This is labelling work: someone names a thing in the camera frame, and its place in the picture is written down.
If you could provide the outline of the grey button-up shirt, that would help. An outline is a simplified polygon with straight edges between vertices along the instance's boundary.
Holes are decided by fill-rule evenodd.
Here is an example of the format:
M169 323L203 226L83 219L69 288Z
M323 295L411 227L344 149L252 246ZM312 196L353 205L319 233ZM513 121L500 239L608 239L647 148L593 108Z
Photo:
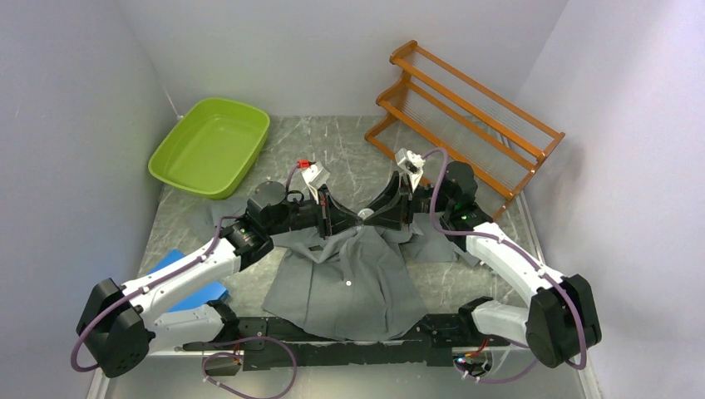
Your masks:
M476 259L419 214L399 231L357 226L329 238L314 228L276 234L257 264L224 278L233 309L270 314L333 340L380 342L409 332L429 312L446 312L452 274Z

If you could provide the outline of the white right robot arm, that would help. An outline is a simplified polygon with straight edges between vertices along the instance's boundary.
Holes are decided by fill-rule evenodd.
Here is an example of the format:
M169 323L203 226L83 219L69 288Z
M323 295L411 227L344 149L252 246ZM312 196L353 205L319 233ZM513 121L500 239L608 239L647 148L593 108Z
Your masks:
M478 184L466 163L447 162L436 183L421 185L423 163L401 160L382 192L358 212L365 224L412 235L421 262L464 259L503 278L523 305L483 297L461 307L457 333L466 344L499 337L528 348L547 367L582 369L602 339L589 282L566 276L521 248L477 204Z

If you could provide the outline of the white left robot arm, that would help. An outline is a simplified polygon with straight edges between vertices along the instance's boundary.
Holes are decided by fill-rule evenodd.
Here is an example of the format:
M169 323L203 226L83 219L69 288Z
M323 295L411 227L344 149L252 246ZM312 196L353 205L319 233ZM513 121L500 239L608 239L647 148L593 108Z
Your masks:
M362 223L326 186L309 199L291 196L279 182L265 182L244 210L217 222L213 238L202 248L142 278L123 284L107 278L96 284L76 327L72 368L91 370L78 362L82 347L107 377L118 377L148 354L169 347L234 346L240 320L224 301L179 312L172 308L210 283L255 265L273 249L277 234L315 228L328 237Z

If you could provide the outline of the orange wooden rack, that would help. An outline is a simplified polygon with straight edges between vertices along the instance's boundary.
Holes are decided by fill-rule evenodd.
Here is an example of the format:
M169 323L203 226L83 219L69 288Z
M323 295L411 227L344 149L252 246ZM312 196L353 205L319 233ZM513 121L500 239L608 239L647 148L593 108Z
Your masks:
M400 76L376 99L385 116L364 136L393 159L380 139L405 126L452 160L468 163L480 183L482 209L499 218L516 202L565 134L522 110L411 40L389 62Z

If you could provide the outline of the green plastic tub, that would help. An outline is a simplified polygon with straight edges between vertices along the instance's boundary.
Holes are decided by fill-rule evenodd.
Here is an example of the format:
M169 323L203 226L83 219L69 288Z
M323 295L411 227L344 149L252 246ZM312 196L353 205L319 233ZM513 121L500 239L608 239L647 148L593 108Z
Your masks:
M212 200L230 197L268 137L269 115L254 106L210 97L178 121L149 159L159 181Z

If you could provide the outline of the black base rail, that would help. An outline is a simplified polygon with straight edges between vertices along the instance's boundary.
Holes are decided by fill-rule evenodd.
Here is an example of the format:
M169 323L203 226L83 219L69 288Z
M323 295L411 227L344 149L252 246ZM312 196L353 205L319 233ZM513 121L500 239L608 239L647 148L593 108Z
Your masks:
M215 352L238 348L244 353L246 371L288 367L291 360L279 345L259 339L271 337L285 343L300 367L384 365L423 363L429 367L450 366L467 352L487 354L509 343L489 337L469 326L469 318L451 313L426 315L411 330L387 342L334 341L305 332L282 318L248 317L227 326L211 342L203 338L183 344L186 352Z

